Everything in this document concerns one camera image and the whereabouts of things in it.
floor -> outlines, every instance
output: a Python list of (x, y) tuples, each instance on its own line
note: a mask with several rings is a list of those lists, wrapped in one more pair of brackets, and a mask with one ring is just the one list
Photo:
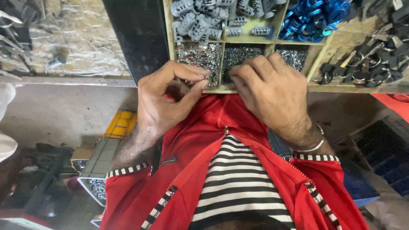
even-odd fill
[[(322, 125), (330, 142), (384, 116), (398, 116), (368, 94), (310, 92), (308, 106), (311, 118)], [(101, 137), (117, 109), (136, 111), (136, 88), (25, 85), (17, 88), (0, 131), (16, 139), (20, 147), (42, 142), (75, 148)], [(103, 211), (85, 191), (75, 192), (68, 210), (61, 230), (97, 229), (89, 221)]]

red zip-up hoodie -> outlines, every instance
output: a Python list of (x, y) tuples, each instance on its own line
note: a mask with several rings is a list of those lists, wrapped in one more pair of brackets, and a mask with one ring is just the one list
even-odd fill
[(298, 154), (288, 163), (268, 147), (267, 129), (238, 95), (203, 95), (164, 135), (161, 162), (169, 163), (150, 178), (146, 163), (107, 175), (100, 229), (187, 229), (209, 162), (230, 133), (258, 157), (297, 230), (368, 230), (343, 186), (338, 159)]

red cloth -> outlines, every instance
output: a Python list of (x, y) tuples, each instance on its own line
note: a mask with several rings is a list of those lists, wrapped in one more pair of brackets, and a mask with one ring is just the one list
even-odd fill
[(386, 107), (399, 114), (406, 122), (409, 123), (409, 95), (407, 94), (371, 94)]
[(297, 230), (334, 230), (304, 183), (314, 183), (338, 218), (343, 230), (368, 230), (343, 186), (344, 173), (337, 161), (284, 161), (271, 151), (267, 127), (248, 111), (238, 95), (203, 95), (188, 117), (167, 132), (159, 167), (107, 178), (107, 206), (101, 230), (140, 229), (171, 186), (177, 187), (150, 227), (187, 229), (197, 206), (211, 158), (220, 149), (225, 127), (249, 146), (273, 180)]

cardboard box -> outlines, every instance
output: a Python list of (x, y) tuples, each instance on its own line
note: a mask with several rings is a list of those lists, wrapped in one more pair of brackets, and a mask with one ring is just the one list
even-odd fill
[(79, 169), (78, 165), (74, 164), (74, 160), (89, 160), (92, 155), (92, 151), (94, 150), (95, 144), (90, 143), (83, 143), (79, 148), (74, 150), (72, 153), (71, 167), (75, 169), (77, 172), (81, 173), (81, 169)]

jacket cuff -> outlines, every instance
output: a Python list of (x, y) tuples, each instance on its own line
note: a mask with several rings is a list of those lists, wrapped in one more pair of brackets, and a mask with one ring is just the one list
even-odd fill
[(108, 177), (112, 177), (112, 176), (118, 176), (118, 175), (125, 175), (125, 174), (129, 174), (129, 173), (133, 173), (133, 172), (139, 171), (141, 169), (144, 169), (146, 167), (149, 167), (149, 164), (144, 162), (144, 163), (140, 163), (139, 165), (132, 166), (132, 167), (129, 167), (129, 168), (113, 170), (113, 171), (110, 171), (109, 173), (106, 174), (105, 179), (108, 178)]
[(293, 153), (292, 158), (301, 159), (301, 160), (317, 160), (317, 161), (338, 161), (339, 158), (333, 155), (316, 155), (316, 154), (302, 154), (302, 153)]

